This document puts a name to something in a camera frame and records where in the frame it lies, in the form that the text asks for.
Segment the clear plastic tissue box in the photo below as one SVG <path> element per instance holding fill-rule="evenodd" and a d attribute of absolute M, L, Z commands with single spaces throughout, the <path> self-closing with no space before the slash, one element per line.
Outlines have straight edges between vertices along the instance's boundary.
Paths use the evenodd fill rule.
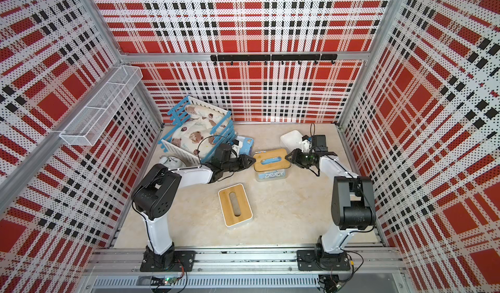
<path fill-rule="evenodd" d="M 268 182 L 272 180 L 282 180 L 288 176 L 291 164 L 284 167 L 272 167 L 270 165 L 255 165 L 256 180 L 259 182 Z"/>

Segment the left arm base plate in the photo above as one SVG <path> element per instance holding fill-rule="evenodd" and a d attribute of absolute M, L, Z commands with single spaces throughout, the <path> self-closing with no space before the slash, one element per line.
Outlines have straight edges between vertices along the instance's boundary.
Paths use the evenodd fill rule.
<path fill-rule="evenodd" d="M 169 250 L 163 255 L 155 254 L 148 247 L 143 255 L 141 272 L 191 272 L 195 260 L 195 251 Z"/>

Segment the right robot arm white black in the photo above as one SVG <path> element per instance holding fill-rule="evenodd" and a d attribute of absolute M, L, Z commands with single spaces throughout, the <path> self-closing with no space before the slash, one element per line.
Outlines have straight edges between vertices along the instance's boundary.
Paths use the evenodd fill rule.
<path fill-rule="evenodd" d="M 318 239 L 321 254 L 339 255 L 355 234 L 365 234 L 376 227 L 372 180 L 349 170 L 333 152 L 303 152 L 295 149 L 285 156 L 291 164 L 326 175 L 332 182 L 330 212 L 333 223 Z"/>

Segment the bamboo lid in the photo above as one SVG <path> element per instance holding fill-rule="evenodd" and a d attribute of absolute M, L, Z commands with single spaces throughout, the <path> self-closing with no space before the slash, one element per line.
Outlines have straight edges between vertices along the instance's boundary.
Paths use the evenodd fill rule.
<path fill-rule="evenodd" d="M 254 169 L 257 173 L 290 168 L 291 163 L 285 159 L 287 151 L 284 148 L 257 153 Z"/>

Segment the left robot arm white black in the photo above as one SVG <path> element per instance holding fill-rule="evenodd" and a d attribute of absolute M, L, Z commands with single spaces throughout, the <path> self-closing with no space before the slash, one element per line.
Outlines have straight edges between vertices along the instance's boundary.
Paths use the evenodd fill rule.
<path fill-rule="evenodd" d="M 169 169 L 158 163 L 148 171 L 132 194 L 132 209 L 138 213 L 146 226 L 147 249 L 157 257 L 164 257 L 174 250 L 169 234 L 167 214 L 172 207 L 177 191 L 199 184 L 211 184 L 222 179 L 225 173 L 238 173 L 249 169 L 256 159 L 234 153 L 230 144 L 216 148 L 211 159 L 194 167 Z"/>

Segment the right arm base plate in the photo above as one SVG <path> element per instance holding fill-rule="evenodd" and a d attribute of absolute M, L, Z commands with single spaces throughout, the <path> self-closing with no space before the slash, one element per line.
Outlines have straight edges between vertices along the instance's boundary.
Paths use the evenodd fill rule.
<path fill-rule="evenodd" d="M 297 251 L 299 271 L 333 271 L 347 272 L 351 270 L 350 260 L 346 253 L 329 254 L 317 253 L 313 250 Z"/>

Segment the blue tissue pack front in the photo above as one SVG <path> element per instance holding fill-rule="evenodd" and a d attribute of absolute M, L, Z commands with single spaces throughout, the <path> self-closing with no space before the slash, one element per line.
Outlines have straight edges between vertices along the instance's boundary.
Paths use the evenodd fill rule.
<path fill-rule="evenodd" d="M 265 160 L 262 160 L 260 162 L 261 165 L 269 165 L 269 164 L 274 164 L 278 163 L 282 160 L 282 157 L 272 157 L 272 158 L 267 158 Z"/>

